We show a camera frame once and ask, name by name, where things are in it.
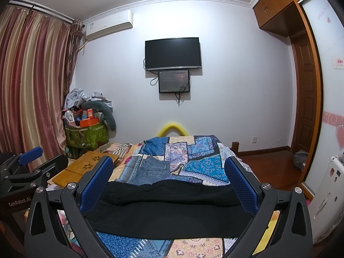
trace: small screen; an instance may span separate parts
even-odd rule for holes
[[[188,70],[159,71],[159,93],[190,92],[190,76]]]
[[[146,70],[201,68],[199,38],[146,41]]]

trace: green storage bag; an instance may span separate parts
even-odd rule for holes
[[[106,126],[102,122],[79,129],[66,127],[65,130],[67,145],[76,148],[94,150],[109,140]]]

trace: patchwork bedspread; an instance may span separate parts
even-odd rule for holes
[[[229,184],[224,163],[228,157],[235,156],[213,135],[151,138],[131,147],[123,162],[114,169],[110,181],[130,182],[142,160],[149,155],[170,162],[169,178],[204,185]],[[247,164],[238,160],[251,171]],[[175,220],[178,224],[188,224],[182,215],[176,215],[171,223]],[[235,242],[235,238],[145,240],[105,233],[98,235],[116,258],[220,258]]]

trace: clothes on floor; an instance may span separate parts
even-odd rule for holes
[[[166,179],[170,175],[170,163],[160,161],[153,156],[148,156],[142,161],[133,180],[130,182],[134,185],[152,184]]]
[[[97,232],[151,240],[238,237],[252,218],[232,185],[109,182],[86,215]]]

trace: metal screw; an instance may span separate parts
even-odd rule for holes
[[[41,192],[43,192],[43,190],[44,190],[44,188],[42,186],[40,186],[36,189],[36,192],[41,193]]]
[[[75,187],[76,187],[76,183],[75,182],[71,182],[71,183],[67,184],[67,188],[70,189],[70,190],[74,189]]]
[[[271,185],[269,183],[267,183],[267,182],[264,182],[261,186],[265,190],[270,190],[271,189]]]
[[[295,192],[298,194],[302,193],[302,189],[300,187],[295,187]]]

